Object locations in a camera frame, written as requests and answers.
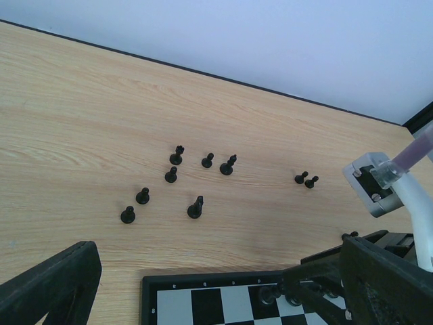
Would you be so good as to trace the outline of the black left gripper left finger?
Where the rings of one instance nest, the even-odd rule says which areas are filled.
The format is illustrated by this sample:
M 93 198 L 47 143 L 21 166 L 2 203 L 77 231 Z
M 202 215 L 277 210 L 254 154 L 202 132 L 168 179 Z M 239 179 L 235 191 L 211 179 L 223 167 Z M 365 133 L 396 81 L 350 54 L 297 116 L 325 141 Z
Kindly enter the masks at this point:
M 86 324 L 101 278 L 93 241 L 81 241 L 1 285 L 2 324 Z

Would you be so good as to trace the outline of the black knight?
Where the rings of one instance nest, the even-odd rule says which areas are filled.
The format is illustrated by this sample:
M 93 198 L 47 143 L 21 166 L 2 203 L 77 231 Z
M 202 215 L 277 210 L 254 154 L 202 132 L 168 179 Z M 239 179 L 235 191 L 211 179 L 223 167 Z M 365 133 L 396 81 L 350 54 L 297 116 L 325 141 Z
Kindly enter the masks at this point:
M 187 214 L 192 219 L 197 219 L 202 215 L 202 208 L 204 205 L 204 197 L 198 196 L 196 201 L 187 209 Z

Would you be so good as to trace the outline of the black queen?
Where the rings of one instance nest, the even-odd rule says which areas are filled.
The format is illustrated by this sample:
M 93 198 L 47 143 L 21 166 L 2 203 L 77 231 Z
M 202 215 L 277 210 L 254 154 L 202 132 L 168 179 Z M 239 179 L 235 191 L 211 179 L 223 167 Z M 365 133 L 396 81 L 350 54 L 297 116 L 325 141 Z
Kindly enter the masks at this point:
M 280 296 L 278 285 L 261 286 L 258 292 L 258 298 L 263 305 L 272 305 Z

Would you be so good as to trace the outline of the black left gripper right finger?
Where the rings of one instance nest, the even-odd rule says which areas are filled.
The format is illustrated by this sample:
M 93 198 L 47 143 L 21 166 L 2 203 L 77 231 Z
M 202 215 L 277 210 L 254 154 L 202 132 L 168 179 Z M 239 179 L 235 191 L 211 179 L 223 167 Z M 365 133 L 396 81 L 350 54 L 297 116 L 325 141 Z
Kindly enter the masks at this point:
M 340 275 L 355 324 L 431 324 L 432 273 L 360 237 L 344 239 Z

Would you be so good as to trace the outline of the black king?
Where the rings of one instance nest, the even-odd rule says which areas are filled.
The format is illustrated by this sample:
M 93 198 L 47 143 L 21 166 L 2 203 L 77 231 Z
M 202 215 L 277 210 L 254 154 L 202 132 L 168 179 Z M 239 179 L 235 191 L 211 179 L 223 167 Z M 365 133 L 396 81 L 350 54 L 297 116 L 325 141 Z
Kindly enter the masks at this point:
M 298 307 L 302 305 L 302 303 L 296 297 L 286 295 L 285 299 L 291 306 Z

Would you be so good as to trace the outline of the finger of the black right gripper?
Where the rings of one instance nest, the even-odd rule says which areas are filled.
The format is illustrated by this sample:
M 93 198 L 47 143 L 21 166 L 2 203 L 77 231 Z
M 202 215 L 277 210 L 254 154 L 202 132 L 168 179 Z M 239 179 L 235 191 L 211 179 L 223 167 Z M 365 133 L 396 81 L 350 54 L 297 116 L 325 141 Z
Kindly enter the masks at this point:
M 326 291 L 345 298 L 336 261 L 313 261 L 287 268 L 283 271 L 283 286 L 286 294 L 298 299 L 312 309 L 327 324 L 348 324 L 345 308 L 340 308 L 325 299 L 318 290 L 312 290 L 303 281 L 313 281 Z
M 376 243 L 379 239 L 383 238 L 386 234 L 388 233 L 388 230 L 380 230 L 380 231 L 376 231 L 372 234 L 368 234 L 363 236 L 363 239 L 366 239 L 367 241 L 371 242 L 371 243 Z M 312 261 L 316 261 L 318 259 L 322 259 L 322 258 L 326 258 L 335 254 L 338 254 L 341 251 L 342 245 L 336 246 L 334 248 L 330 248 L 326 251 L 322 251 L 320 253 L 316 253 L 314 255 L 305 257 L 303 259 L 300 260 L 300 264 L 305 264 L 305 263 L 309 263 Z

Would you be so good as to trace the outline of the black bishop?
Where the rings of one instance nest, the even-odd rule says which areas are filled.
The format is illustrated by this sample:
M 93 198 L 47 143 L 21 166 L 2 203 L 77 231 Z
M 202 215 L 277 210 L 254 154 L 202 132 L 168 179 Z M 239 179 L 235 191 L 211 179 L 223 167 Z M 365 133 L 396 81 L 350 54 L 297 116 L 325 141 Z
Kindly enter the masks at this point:
M 235 164 L 236 160 L 237 160 L 237 155 L 236 154 L 230 156 L 230 158 L 229 158 L 229 160 L 227 162 L 225 162 L 225 163 L 223 163 L 223 164 L 220 165 L 220 168 L 219 168 L 220 172 L 223 175 L 230 175 L 230 174 L 232 174 L 233 173 L 233 165 Z

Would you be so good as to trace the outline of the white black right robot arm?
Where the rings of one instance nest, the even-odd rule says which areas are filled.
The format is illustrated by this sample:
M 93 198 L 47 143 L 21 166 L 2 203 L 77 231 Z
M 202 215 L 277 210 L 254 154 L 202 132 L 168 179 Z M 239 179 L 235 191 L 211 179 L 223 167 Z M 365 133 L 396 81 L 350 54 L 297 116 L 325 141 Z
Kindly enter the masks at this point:
M 411 215 L 416 263 L 345 236 L 337 253 L 283 272 L 286 297 L 328 324 L 432 323 L 432 199 L 410 173 L 393 189 Z

